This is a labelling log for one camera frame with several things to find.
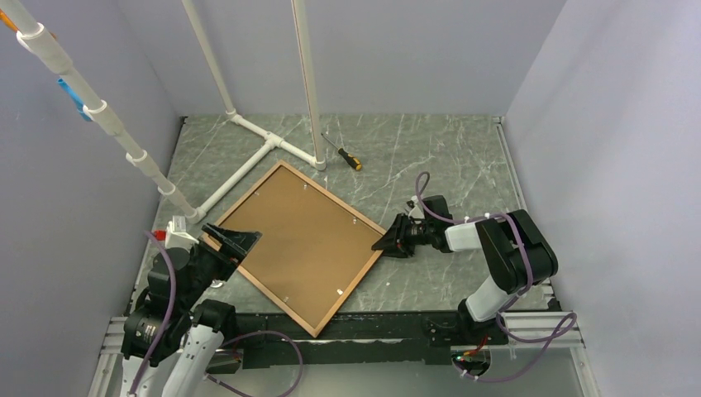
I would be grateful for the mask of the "yellow black screwdriver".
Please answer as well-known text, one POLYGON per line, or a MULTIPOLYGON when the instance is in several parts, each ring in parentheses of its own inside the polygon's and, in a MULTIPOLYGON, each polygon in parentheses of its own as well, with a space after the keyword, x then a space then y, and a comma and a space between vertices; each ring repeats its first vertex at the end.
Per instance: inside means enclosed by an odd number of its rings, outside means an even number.
POLYGON ((322 134, 322 138, 326 140, 331 146, 333 146, 336 149, 336 153, 353 169, 356 171, 360 171, 363 167, 362 163, 360 160, 347 152, 344 148, 341 146, 336 145, 328 136, 327 134, 322 134))

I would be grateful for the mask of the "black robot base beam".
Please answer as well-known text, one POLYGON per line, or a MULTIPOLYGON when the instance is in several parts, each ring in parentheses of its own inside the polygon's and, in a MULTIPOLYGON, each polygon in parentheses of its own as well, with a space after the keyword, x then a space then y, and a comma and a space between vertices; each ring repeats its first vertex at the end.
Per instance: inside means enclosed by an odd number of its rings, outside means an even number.
POLYGON ((315 337, 287 314, 243 313, 237 322, 241 340, 225 341, 223 348, 241 353, 246 369, 298 363, 449 365, 463 351, 508 343, 494 323, 470 325, 455 310, 340 313, 315 337))

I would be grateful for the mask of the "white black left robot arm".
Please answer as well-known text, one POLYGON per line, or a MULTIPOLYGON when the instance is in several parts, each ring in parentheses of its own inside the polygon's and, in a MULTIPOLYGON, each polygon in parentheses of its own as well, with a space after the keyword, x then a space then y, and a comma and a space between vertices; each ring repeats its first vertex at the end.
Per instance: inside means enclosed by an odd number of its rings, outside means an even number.
POLYGON ((240 328, 236 309, 203 299, 212 282, 226 281, 261 239, 261 232, 238 232, 207 223, 189 248, 158 249, 147 286, 124 322, 123 396, 188 396, 219 347, 231 345, 240 328))

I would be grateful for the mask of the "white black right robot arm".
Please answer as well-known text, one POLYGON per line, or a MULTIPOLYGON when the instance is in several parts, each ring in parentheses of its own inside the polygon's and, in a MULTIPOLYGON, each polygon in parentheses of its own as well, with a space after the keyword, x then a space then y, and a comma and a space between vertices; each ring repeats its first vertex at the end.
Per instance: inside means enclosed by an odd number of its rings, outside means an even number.
POLYGON ((415 197, 408 209, 395 217, 372 250, 395 258, 411 257, 416 246, 425 245, 443 253, 480 250, 484 254, 489 275, 457 309, 455 331, 463 342, 477 342, 501 310, 559 270, 551 246, 523 209, 459 222, 441 195, 423 201, 415 197))

